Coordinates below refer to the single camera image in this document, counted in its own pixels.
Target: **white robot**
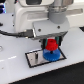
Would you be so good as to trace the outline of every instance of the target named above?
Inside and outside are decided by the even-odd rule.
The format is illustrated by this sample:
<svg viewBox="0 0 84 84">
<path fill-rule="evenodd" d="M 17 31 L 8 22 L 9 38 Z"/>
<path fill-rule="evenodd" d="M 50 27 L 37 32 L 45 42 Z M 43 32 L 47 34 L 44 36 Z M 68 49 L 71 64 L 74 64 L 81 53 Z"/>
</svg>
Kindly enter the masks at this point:
<svg viewBox="0 0 84 84">
<path fill-rule="evenodd" d="M 0 15 L 0 84 L 84 61 L 83 0 L 12 1 Z"/>
</svg>

